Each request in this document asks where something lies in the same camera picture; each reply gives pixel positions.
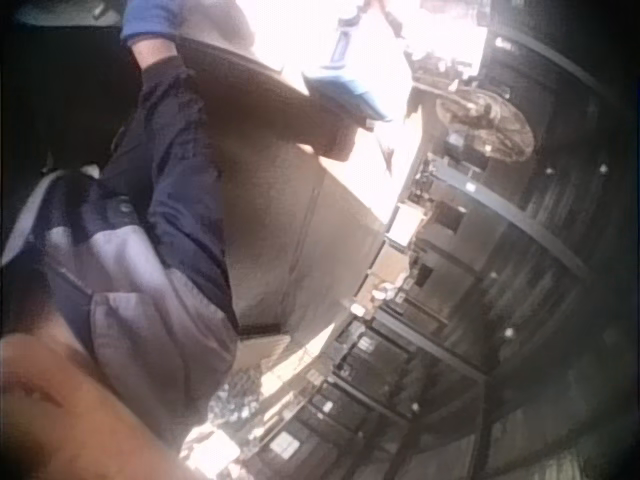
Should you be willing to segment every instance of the blue glove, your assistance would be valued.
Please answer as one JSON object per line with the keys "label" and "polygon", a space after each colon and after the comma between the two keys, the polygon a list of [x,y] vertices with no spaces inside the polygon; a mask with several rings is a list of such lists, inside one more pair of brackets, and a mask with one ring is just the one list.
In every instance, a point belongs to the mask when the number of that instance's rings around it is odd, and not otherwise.
{"label": "blue glove", "polygon": [[182,0],[129,0],[120,37],[128,45],[143,35],[175,40],[182,21],[181,13]]}

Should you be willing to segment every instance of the fan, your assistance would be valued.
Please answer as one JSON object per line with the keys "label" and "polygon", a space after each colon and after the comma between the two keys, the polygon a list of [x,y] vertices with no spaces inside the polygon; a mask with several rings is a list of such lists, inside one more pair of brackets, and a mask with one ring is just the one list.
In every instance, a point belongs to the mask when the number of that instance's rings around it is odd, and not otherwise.
{"label": "fan", "polygon": [[535,140],[524,115],[494,93],[476,88],[446,92],[436,112],[450,130],[466,131],[471,146],[489,158],[522,162],[533,152]]}

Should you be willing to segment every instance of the person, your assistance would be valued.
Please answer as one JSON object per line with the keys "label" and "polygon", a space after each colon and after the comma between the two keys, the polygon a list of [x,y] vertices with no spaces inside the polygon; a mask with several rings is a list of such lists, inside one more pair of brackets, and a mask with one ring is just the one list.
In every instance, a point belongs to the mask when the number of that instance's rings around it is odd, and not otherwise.
{"label": "person", "polygon": [[180,18],[178,0],[128,2],[136,113],[101,176],[44,177],[4,245],[2,455],[37,478],[190,478],[168,452],[235,358],[221,176]]}

